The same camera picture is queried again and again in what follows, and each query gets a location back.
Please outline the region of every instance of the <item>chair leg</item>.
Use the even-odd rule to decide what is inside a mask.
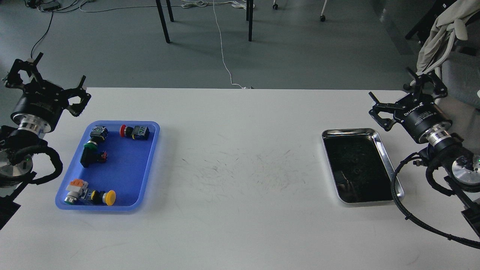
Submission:
[[[173,12],[172,12],[172,5],[170,4],[170,0],[167,0],[167,9],[168,9],[168,15],[170,16],[170,21],[174,22],[173,20]]]
[[[167,24],[165,23],[165,17],[163,16],[162,3],[160,0],[155,0],[156,8],[158,9],[158,15],[160,15],[160,21],[162,23],[163,34],[165,35],[165,41],[170,43],[170,37],[168,37]]]
[[[322,13],[320,14],[320,22],[324,22],[325,21],[325,15],[324,15],[324,12],[325,12],[325,7],[327,6],[327,2],[328,0],[325,0],[324,2],[324,7],[322,8]]]

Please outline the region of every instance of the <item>yellow button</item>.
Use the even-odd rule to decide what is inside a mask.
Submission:
[[[91,199],[92,201],[93,201],[93,198],[98,195],[97,193],[98,193],[98,191],[94,190],[94,191],[92,192],[92,194],[90,195],[90,199]]]
[[[110,190],[105,196],[105,203],[108,206],[112,206],[116,198],[117,198],[117,194],[115,194],[115,191]]]

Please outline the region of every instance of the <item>cable on floor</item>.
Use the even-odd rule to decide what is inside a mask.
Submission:
[[[216,25],[218,27],[218,32],[220,34],[220,49],[222,51],[222,62],[223,62],[223,65],[225,66],[225,69],[227,70],[228,74],[230,75],[230,83],[233,85],[233,86],[240,86],[240,88],[242,89],[246,89],[246,87],[243,87],[239,84],[234,84],[233,83],[233,79],[232,79],[232,73],[230,72],[230,70],[228,70],[228,67],[227,67],[227,64],[225,64],[225,57],[223,55],[223,42],[222,42],[222,31],[220,31],[220,25],[218,25],[218,20],[216,18],[216,12],[215,12],[215,0],[213,0],[213,13],[215,14],[215,22],[216,22]]]
[[[206,6],[215,6],[215,5],[225,5],[225,4],[232,4],[232,7],[236,9],[247,9],[247,1],[242,0],[242,2],[239,1],[226,1],[226,2],[208,2],[208,1],[190,1],[190,0],[182,0],[183,2],[186,2],[185,4],[180,5],[181,7],[187,9],[187,8],[192,8],[192,7],[206,7]]]
[[[88,0],[84,0],[80,6],[79,6],[79,9],[83,12],[87,12],[87,13],[97,13],[97,12],[105,12],[105,11],[112,11],[112,10],[121,10],[121,9],[133,9],[133,8],[156,8],[156,6],[133,6],[133,7],[119,7],[119,8],[112,8],[112,9],[107,9],[107,10],[97,10],[97,11],[87,11],[87,10],[83,10],[82,9],[82,6],[84,6],[85,4],[89,3]]]
[[[35,46],[43,40],[43,38],[45,38],[45,36],[47,35],[48,31],[50,30],[50,26],[52,25],[52,19],[53,19],[53,12],[52,12],[52,16],[50,17],[50,22],[48,23],[48,28],[47,30],[45,31],[45,33],[43,34],[43,36],[35,43],[35,45],[33,45],[32,47],[32,50],[30,51],[30,58],[33,58],[33,50],[35,49]]]

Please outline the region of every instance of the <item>black cable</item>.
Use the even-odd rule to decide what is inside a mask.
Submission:
[[[443,149],[438,155],[435,155],[435,157],[428,162],[427,170],[425,171],[425,178],[427,178],[428,184],[430,184],[430,186],[432,186],[432,188],[436,191],[447,196],[455,195],[455,192],[438,184],[433,178],[433,172],[440,168],[440,166],[442,165],[442,161],[447,156],[451,155],[452,150],[453,152],[455,152],[456,147],[457,146],[455,145],[449,146]]]
[[[43,13],[47,13],[47,12],[69,13],[69,12],[72,12],[72,11],[75,11],[75,10],[79,9],[80,7],[76,7],[76,8],[74,8],[74,9],[72,9],[72,10],[67,10],[67,11],[66,11],[66,9],[69,9],[70,7],[72,7],[72,6],[74,6],[74,5],[78,4],[78,3],[79,3],[79,0],[74,0],[70,5],[68,5],[68,6],[64,7],[64,8],[61,8],[61,9],[53,10],[53,11],[43,11],[43,10],[40,9],[40,6],[39,6],[39,7],[38,7],[38,11],[43,12]]]
[[[473,240],[466,239],[466,238],[461,238],[461,237],[454,236],[454,235],[451,235],[451,234],[448,234],[448,233],[444,233],[440,230],[437,230],[437,229],[431,227],[430,225],[424,223],[423,221],[419,220],[417,217],[415,217],[400,202],[400,198],[398,198],[398,196],[396,194],[396,187],[395,187],[396,176],[398,175],[398,173],[400,172],[400,170],[403,168],[403,166],[405,164],[409,163],[412,160],[416,160],[416,159],[422,159],[423,160],[424,159],[420,155],[418,155],[418,156],[415,156],[415,155],[418,155],[418,153],[412,153],[400,162],[398,167],[395,169],[394,175],[392,176],[392,181],[390,182],[390,190],[392,192],[393,201],[395,202],[395,205],[398,207],[398,209],[405,215],[405,220],[411,220],[413,223],[420,226],[421,228],[423,228],[427,231],[430,231],[432,233],[438,234],[440,236],[443,236],[443,237],[447,238],[448,240],[453,240],[453,241],[458,242],[460,244],[480,249],[480,242],[473,241]]]
[[[48,147],[48,146],[30,146],[22,148],[15,152],[11,164],[15,165],[23,160],[26,155],[33,155],[33,154],[46,154],[50,157],[50,161],[52,162],[55,171],[49,175],[40,177],[38,179],[28,181],[29,184],[45,184],[48,181],[51,181],[60,176],[63,170],[63,163],[60,160],[60,155],[58,154],[55,149]]]
[[[35,49],[35,46],[36,46],[40,41],[42,41],[42,39],[47,35],[48,31],[50,30],[50,25],[52,25],[53,13],[54,13],[54,12],[52,12],[52,16],[50,17],[50,22],[48,23],[48,28],[47,28],[45,34],[43,34],[43,36],[35,43],[35,45],[33,45],[32,50],[30,51],[30,58],[33,58],[33,50]]]

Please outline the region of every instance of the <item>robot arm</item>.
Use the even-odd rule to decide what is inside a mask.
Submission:
[[[20,207],[13,201],[28,184],[44,184],[57,178],[63,170],[58,153],[42,139],[43,133],[55,130],[63,110],[79,116],[91,98],[83,88],[85,76],[76,88],[66,90],[44,80],[36,67],[42,55],[35,60],[16,59],[3,79],[7,88],[21,89],[23,94],[11,114],[18,126],[0,128],[0,188],[16,187],[12,194],[0,197],[0,229]],[[20,71],[32,78],[30,83],[24,84]],[[68,100],[73,97],[79,97],[80,102],[70,104]],[[55,169],[52,174],[34,179],[32,157],[35,154],[50,157]]]
[[[462,211],[463,216],[480,236],[480,207],[465,194],[480,192],[480,156],[464,148],[463,139],[459,135],[448,132],[452,121],[434,102],[436,98],[447,96],[447,88],[442,81],[435,73],[416,75],[411,69],[408,71],[416,81],[413,91],[393,104],[381,103],[370,92],[375,104],[369,114],[386,131],[395,123],[400,123],[417,144],[428,143],[428,146],[418,153],[421,160],[415,163],[417,166],[427,167],[425,176],[433,189],[447,196],[458,196],[466,209]],[[435,98],[422,92],[426,82],[433,83]],[[381,118],[380,112],[391,113],[393,118]],[[433,172],[440,167],[445,169],[447,176],[444,179],[451,189],[439,185],[433,178]],[[399,201],[396,201],[396,204],[405,214]]]

